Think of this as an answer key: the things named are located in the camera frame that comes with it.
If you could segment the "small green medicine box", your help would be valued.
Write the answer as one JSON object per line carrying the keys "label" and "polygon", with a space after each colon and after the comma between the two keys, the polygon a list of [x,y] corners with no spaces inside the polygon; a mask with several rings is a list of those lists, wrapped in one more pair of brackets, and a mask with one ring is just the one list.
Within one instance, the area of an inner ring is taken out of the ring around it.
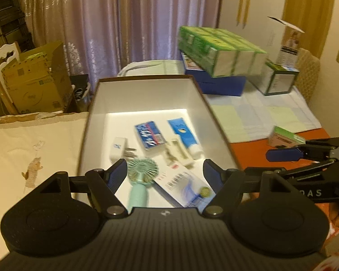
{"label": "small green medicine box", "polygon": [[284,128],[274,126],[268,137],[268,145],[271,147],[294,147],[305,144],[306,140],[295,133],[292,133]]}

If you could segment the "white adapter marked 2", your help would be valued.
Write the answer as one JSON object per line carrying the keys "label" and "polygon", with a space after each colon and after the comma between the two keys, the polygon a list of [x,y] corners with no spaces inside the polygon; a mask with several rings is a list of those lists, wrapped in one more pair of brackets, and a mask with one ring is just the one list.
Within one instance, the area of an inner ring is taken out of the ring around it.
{"label": "white adapter marked 2", "polygon": [[114,138],[109,151],[109,159],[112,163],[115,163],[119,159],[128,160],[136,157],[137,150],[135,148],[128,147],[128,139],[123,137]]}

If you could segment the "blue white lotion box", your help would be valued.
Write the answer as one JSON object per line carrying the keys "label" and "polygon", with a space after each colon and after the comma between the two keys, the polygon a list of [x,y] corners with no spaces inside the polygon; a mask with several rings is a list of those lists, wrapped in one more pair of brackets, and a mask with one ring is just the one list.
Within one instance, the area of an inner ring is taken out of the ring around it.
{"label": "blue white lotion box", "polygon": [[173,163],[154,179],[153,187],[173,207],[195,207],[200,213],[215,196],[212,188],[180,163]]}

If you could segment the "mint handheld fan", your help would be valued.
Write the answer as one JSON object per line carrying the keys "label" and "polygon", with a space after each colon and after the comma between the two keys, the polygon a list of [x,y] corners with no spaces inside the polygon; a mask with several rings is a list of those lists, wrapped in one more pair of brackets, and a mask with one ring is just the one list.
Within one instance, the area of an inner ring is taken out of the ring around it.
{"label": "mint handheld fan", "polygon": [[132,189],[128,199],[128,212],[135,207],[147,207],[148,188],[152,186],[158,176],[159,168],[153,159],[132,159],[127,164],[127,176]]}

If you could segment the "white hair claw clip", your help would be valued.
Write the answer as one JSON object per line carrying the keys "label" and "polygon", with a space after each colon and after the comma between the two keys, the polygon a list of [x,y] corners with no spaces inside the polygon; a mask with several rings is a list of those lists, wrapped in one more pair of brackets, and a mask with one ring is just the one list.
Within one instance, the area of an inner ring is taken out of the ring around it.
{"label": "white hair claw clip", "polygon": [[178,135],[175,135],[172,139],[166,142],[163,157],[167,166],[171,166],[177,162],[186,168],[191,168],[195,164]]}

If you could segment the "clear floss pick box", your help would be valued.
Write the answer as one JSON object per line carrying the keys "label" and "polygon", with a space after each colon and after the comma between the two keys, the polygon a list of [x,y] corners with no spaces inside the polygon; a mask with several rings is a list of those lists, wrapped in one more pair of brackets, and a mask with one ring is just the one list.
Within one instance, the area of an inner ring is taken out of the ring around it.
{"label": "clear floss pick box", "polygon": [[134,126],[134,131],[139,142],[147,151],[160,148],[166,144],[166,139],[154,121],[137,124]]}

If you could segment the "blue hand cream tube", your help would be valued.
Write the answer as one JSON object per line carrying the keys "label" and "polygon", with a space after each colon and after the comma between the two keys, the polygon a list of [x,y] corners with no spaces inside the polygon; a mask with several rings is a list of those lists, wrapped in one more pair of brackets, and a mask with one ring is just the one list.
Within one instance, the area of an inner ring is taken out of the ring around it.
{"label": "blue hand cream tube", "polygon": [[168,120],[170,127],[173,129],[173,132],[177,134],[184,147],[188,150],[189,154],[194,160],[197,160],[202,155],[202,147],[199,142],[197,142],[194,134],[187,126],[183,118],[170,119]]}

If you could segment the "red Motul cardboard sheet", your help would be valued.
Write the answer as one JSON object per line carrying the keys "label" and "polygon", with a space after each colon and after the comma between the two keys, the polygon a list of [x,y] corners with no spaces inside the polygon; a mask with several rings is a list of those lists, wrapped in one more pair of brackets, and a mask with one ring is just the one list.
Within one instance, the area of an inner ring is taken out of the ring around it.
{"label": "red Motul cardboard sheet", "polygon": [[247,167],[277,167],[285,169],[296,169],[308,166],[313,161],[299,159],[300,153],[293,149],[279,150],[268,145],[268,140],[250,141],[244,143],[230,143],[231,150],[242,169]]}

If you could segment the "dark green labelled box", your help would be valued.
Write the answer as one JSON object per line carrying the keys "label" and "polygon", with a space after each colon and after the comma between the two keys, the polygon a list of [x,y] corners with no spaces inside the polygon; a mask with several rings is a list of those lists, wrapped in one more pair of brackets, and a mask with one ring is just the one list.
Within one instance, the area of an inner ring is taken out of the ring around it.
{"label": "dark green labelled box", "polygon": [[247,79],[264,96],[288,94],[296,81],[299,70],[277,65],[267,60],[260,75],[250,75]]}

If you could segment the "cream printed bed sheet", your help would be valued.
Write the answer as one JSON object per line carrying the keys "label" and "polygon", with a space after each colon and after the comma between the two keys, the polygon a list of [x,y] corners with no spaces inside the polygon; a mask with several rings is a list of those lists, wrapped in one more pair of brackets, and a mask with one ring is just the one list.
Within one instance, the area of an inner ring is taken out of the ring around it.
{"label": "cream printed bed sheet", "polygon": [[[88,113],[18,117],[0,124],[0,222],[15,203],[57,171],[71,175]],[[0,260],[8,253],[0,233]]]}

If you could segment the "blue flat box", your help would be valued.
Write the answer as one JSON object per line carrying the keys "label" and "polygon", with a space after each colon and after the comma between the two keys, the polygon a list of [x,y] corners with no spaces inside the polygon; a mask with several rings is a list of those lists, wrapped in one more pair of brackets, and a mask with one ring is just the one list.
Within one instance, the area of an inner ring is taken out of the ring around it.
{"label": "blue flat box", "polygon": [[237,96],[243,93],[246,77],[211,77],[205,70],[194,63],[183,51],[180,51],[184,73],[192,75],[203,94],[218,96]]}

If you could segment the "black paper bag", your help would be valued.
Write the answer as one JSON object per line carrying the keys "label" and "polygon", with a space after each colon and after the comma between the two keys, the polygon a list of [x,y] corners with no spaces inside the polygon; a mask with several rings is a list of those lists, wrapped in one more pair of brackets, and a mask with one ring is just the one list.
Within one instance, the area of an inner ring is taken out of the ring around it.
{"label": "black paper bag", "polygon": [[92,98],[89,76],[88,74],[72,75],[70,79],[77,109],[79,112],[85,112]]}

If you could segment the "white carved wooden board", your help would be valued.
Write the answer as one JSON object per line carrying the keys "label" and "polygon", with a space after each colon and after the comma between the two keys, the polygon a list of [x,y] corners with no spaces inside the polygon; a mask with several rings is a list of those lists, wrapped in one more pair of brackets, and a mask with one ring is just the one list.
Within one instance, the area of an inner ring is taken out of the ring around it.
{"label": "white carved wooden board", "polygon": [[19,60],[20,49],[17,42],[12,44],[5,44],[0,47],[0,99],[5,105],[9,114],[17,115],[19,114],[17,108],[14,105],[13,100],[11,99],[8,89],[7,81],[3,75],[3,70],[7,67],[12,61],[16,62]]}

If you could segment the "purple curtain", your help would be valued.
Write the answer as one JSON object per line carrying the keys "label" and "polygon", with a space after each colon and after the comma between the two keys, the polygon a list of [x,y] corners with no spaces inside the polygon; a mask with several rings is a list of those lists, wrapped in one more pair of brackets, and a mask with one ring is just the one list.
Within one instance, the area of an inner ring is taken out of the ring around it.
{"label": "purple curtain", "polygon": [[131,62],[177,59],[181,26],[215,27],[220,0],[20,0],[36,46],[60,40],[91,85]]}

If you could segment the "black folding ladder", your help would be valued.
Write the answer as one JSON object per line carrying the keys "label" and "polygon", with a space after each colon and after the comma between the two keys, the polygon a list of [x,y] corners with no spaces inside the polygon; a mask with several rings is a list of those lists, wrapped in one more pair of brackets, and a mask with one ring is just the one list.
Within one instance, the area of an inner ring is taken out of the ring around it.
{"label": "black folding ladder", "polygon": [[21,52],[35,48],[19,0],[0,0],[0,47],[15,42]]}

